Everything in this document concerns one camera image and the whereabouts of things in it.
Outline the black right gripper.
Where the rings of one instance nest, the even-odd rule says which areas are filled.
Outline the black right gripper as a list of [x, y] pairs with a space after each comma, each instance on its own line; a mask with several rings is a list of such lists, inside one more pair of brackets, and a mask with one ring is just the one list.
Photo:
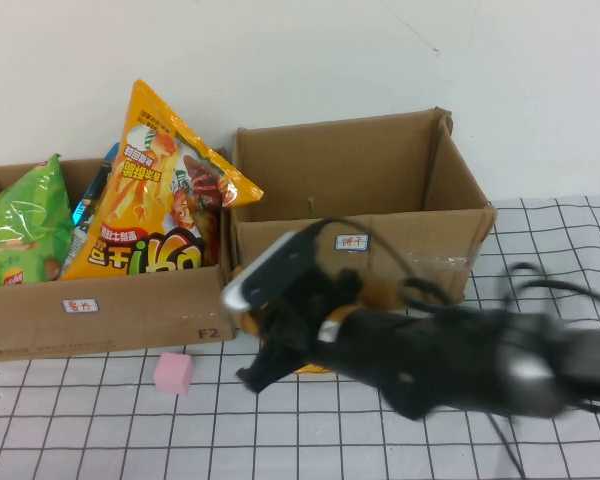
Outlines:
[[[307, 272], [271, 302], [273, 320], [270, 321], [269, 338], [302, 353], [309, 352], [322, 323], [338, 307], [349, 304], [349, 272], [339, 272], [335, 276]], [[236, 376], [249, 379], [249, 389], [260, 393], [304, 365], [301, 354], [264, 345], [253, 362], [239, 369]]]

